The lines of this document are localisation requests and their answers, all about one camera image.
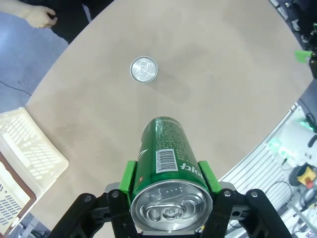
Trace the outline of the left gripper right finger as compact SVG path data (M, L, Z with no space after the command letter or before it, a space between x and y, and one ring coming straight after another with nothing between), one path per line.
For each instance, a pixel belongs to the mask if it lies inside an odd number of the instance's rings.
M250 238L290 238L291 234L265 193L251 189L240 194L232 184L221 184L207 161L199 161L213 199L201 238L223 238L229 221L238 221Z

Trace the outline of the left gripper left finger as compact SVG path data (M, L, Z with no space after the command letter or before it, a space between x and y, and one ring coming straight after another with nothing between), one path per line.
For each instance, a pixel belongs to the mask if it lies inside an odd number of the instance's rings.
M92 238L105 223L111 222L116 238L138 238L139 233L130 214L136 165L136 161L128 161L119 185L101 196L79 195L49 237Z

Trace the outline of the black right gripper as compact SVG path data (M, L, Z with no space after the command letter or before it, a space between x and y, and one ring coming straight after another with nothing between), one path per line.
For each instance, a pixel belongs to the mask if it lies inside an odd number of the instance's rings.
M317 53L311 51L295 51L295 58L298 62L309 62L313 79L317 79Z

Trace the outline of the person's right hand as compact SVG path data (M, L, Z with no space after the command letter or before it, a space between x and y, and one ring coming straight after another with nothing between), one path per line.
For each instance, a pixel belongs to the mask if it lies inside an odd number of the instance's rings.
M55 11L45 6L28 6L23 18L35 28L51 28L57 22Z

